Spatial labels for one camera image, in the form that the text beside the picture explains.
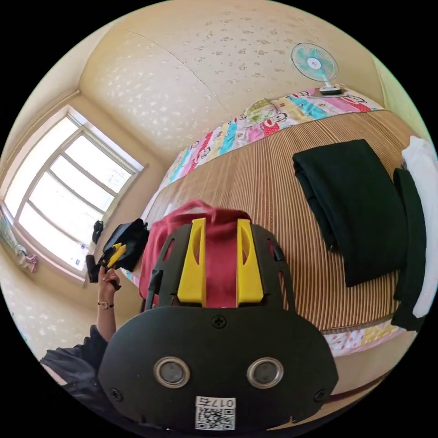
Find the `window pane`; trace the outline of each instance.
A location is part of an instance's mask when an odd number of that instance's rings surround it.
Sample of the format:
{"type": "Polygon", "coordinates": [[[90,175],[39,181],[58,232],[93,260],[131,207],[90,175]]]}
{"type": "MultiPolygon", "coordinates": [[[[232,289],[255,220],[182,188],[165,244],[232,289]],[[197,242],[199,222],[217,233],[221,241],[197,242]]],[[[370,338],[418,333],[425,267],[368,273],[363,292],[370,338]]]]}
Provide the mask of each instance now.
{"type": "Polygon", "coordinates": [[[104,154],[84,136],[80,136],[66,150],[67,155],[116,193],[128,181],[130,174],[104,154]]]}
{"type": "Polygon", "coordinates": [[[47,219],[87,245],[91,242],[94,223],[102,219],[101,213],[83,203],[47,173],[38,181],[30,200],[47,219]]]}
{"type": "Polygon", "coordinates": [[[69,119],[62,119],[38,141],[24,159],[5,197],[5,203],[12,216],[15,217],[17,214],[26,190],[49,156],[77,129],[69,119]]]}
{"type": "Polygon", "coordinates": [[[52,227],[28,203],[24,204],[18,222],[42,246],[79,271],[83,269],[88,247],[70,240],[52,227]]]}
{"type": "Polygon", "coordinates": [[[50,167],[51,171],[79,196],[102,211],[106,211],[114,200],[108,192],[91,181],[64,157],[60,156],[50,167]]]}

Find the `window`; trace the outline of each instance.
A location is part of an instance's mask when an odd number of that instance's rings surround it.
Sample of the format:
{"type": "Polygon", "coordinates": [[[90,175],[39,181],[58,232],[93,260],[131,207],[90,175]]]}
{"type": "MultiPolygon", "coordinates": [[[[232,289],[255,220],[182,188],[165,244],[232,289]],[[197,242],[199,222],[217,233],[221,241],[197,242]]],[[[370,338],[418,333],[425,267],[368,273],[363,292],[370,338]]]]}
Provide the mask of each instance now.
{"type": "Polygon", "coordinates": [[[94,223],[111,211],[137,171],[67,113],[21,163],[5,205],[25,237],[61,265],[82,271],[94,223]]]}

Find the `hand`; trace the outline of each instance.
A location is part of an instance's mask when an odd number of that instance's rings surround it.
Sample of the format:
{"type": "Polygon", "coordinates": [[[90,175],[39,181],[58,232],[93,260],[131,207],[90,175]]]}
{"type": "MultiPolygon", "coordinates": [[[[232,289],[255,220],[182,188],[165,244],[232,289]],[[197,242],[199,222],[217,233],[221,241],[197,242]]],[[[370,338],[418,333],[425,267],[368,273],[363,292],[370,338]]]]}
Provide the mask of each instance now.
{"type": "Polygon", "coordinates": [[[99,296],[103,298],[112,298],[115,294],[115,288],[111,284],[111,281],[115,281],[117,284],[120,283],[120,278],[114,271],[114,269],[109,269],[105,272],[103,266],[99,269],[99,296]]]}

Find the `bed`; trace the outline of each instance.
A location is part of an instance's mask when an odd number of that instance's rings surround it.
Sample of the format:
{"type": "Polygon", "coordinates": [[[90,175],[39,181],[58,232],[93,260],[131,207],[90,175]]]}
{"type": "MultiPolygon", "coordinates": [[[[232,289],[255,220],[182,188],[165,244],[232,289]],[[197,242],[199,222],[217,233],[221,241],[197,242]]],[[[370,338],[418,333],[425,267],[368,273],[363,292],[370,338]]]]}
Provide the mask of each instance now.
{"type": "MultiPolygon", "coordinates": [[[[292,155],[365,139],[392,175],[415,132],[353,90],[341,98],[312,99],[313,93],[263,99],[188,146],[169,167],[142,218],[152,224],[193,198],[246,211],[277,236],[291,267],[298,313],[321,330],[339,357],[405,332],[391,325],[397,273],[345,287],[342,259],[325,249],[294,177],[292,155]]],[[[138,285],[138,272],[124,274],[138,285]]]]}

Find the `electric fan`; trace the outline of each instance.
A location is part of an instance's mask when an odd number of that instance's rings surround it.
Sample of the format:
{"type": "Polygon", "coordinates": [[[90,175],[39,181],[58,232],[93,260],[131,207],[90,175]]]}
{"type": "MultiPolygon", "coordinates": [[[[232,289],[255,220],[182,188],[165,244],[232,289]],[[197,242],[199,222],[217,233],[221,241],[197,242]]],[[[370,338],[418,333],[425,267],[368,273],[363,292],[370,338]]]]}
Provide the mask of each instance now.
{"type": "Polygon", "coordinates": [[[338,96],[344,93],[338,84],[330,83],[338,74],[338,65],[332,55],[322,47],[300,42],[292,49],[291,58],[301,74],[314,81],[325,83],[325,86],[319,89],[321,97],[338,96]]]}

